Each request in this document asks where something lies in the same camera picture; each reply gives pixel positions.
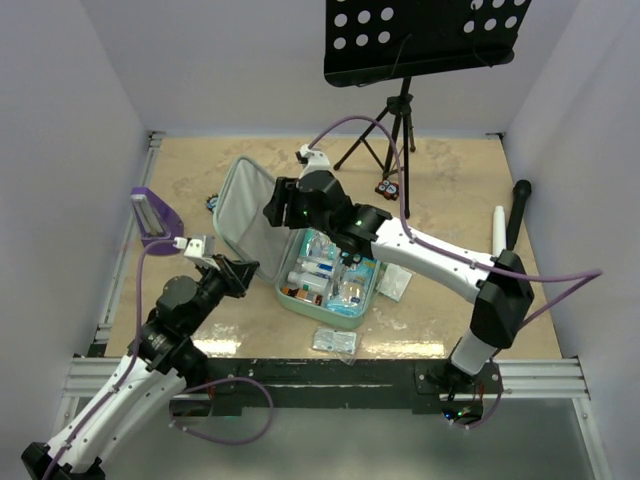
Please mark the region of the small clear packet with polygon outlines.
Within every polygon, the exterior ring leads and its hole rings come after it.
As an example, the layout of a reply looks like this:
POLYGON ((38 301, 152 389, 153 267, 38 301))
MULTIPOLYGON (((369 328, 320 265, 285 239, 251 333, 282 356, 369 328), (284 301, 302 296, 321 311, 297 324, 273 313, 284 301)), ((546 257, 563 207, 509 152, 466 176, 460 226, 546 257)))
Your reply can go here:
POLYGON ((330 353, 346 365, 353 365, 360 345, 360 335, 352 331, 320 327, 312 338, 314 351, 330 353))

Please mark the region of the zip bag with plasters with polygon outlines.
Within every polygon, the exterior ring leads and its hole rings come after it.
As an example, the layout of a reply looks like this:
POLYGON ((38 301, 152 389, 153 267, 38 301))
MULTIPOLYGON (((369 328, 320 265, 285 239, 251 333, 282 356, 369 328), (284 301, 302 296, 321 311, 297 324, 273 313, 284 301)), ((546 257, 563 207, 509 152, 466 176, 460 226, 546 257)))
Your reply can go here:
POLYGON ((390 300, 399 302, 404 295, 413 273, 395 264, 385 263, 381 267, 376 291, 390 300))

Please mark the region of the mint green medicine case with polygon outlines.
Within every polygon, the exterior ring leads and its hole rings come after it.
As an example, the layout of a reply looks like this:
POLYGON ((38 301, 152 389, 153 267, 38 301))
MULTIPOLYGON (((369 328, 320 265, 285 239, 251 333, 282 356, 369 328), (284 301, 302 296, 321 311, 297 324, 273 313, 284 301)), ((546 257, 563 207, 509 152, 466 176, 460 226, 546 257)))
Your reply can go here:
POLYGON ((241 259, 260 264, 256 275, 273 286, 278 301, 284 308, 339 329, 358 328, 374 294, 379 264, 377 263, 364 310, 359 316, 348 317, 328 310, 327 300, 339 280, 341 251, 333 243, 336 247, 333 260, 303 257, 300 255, 301 245, 306 230, 311 228, 290 230, 270 226, 263 209, 272 196, 275 181, 258 162, 246 156, 237 158, 226 175, 213 213, 213 225, 218 236, 241 259), (304 272, 298 264, 301 259, 334 267, 334 276, 328 279, 329 284, 321 295, 321 306, 304 303, 281 292, 282 287, 298 288, 287 281, 287 275, 291 271, 304 272))

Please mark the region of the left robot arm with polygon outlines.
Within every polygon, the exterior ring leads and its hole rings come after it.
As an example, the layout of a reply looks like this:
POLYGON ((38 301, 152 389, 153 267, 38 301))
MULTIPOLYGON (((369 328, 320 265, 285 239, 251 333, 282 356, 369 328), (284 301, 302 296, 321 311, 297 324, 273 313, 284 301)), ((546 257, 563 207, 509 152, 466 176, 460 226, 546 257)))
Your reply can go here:
POLYGON ((129 350, 81 413, 47 442, 33 442, 21 460, 33 479, 102 479, 107 450, 168 404, 172 395, 196 392, 207 380, 207 356, 192 336, 225 297, 242 298, 256 261, 215 255, 198 267, 199 279, 169 279, 136 328, 129 350))

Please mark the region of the black handled scissors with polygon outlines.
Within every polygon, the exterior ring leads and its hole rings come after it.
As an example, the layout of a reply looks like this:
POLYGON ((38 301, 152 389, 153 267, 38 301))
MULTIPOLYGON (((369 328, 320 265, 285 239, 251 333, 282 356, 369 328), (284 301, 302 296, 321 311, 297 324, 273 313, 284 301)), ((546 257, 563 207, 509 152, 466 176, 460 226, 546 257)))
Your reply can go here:
POLYGON ((338 279, 343 281, 345 277, 353 277, 360 272, 362 256, 346 251, 341 252, 338 279))

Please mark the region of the amber medicine bottle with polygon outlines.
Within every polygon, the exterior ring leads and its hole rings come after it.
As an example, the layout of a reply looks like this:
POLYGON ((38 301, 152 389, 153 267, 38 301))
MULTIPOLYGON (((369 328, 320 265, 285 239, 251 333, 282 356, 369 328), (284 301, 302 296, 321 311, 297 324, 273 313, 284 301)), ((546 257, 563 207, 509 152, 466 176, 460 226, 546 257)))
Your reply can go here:
POLYGON ((297 299, 304 303, 321 306, 323 297, 320 294, 314 293, 313 291, 305 290, 303 288, 289 288, 282 287, 281 292, 291 298, 297 299))

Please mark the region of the white bandage roll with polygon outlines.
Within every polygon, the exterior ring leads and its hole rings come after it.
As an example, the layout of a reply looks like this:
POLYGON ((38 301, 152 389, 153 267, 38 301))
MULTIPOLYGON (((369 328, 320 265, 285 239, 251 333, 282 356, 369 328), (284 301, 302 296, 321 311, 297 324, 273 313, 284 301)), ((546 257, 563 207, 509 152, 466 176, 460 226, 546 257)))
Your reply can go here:
POLYGON ((303 271, 322 278, 331 279, 335 273, 332 265, 322 262, 301 259, 298 264, 303 271))

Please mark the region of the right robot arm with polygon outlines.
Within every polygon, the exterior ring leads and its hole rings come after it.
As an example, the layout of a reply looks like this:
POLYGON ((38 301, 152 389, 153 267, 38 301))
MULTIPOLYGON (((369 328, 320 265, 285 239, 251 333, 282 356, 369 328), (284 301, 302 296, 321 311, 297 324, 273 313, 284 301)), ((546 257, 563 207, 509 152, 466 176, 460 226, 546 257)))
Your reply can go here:
POLYGON ((279 177, 263 210, 273 227, 313 228, 345 253, 345 263, 372 259, 398 265, 447 287, 472 304, 470 326, 445 369, 448 386, 469 392, 485 363, 513 344, 534 300, 520 257, 456 247, 412 230, 391 213, 351 201, 328 171, 279 177))

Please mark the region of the teal packet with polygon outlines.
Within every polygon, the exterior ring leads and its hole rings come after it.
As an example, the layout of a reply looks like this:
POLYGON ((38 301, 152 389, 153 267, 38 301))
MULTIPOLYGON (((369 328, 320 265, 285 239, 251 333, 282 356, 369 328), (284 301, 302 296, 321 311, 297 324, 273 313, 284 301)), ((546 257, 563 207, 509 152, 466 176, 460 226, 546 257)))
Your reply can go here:
POLYGON ((333 260, 336 255, 336 247, 324 233, 314 229, 307 229, 301 245, 300 255, 333 260))

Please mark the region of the white plastic bottle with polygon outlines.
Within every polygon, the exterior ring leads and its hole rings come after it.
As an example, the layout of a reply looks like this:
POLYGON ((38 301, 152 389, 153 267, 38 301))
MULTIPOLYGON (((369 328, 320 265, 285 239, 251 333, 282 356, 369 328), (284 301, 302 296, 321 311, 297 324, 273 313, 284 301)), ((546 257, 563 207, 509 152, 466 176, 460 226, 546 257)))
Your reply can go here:
POLYGON ((306 271, 289 272, 287 275, 287 281, 302 290, 310 291, 319 295, 322 295, 325 292, 329 284, 329 280, 327 278, 306 271))

